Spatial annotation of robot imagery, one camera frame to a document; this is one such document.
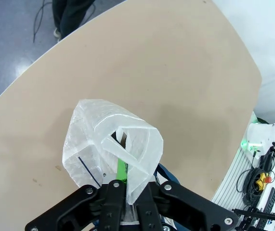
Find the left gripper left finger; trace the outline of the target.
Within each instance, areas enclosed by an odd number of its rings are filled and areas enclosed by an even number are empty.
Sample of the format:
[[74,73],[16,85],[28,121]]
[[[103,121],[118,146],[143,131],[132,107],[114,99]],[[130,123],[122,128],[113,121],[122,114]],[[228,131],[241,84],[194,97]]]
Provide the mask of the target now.
[[81,231],[98,221],[99,231],[118,231],[126,200],[127,164],[118,160],[116,178],[97,189],[84,185],[26,224],[26,231]]

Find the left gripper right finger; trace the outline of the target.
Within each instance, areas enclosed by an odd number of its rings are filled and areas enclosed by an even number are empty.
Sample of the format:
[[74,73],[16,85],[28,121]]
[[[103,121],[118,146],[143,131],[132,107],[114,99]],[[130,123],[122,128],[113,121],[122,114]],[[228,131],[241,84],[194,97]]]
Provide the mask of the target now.
[[136,209],[143,231],[162,231],[161,216],[191,231],[230,231],[238,223],[234,212],[174,181],[149,182],[136,200]]

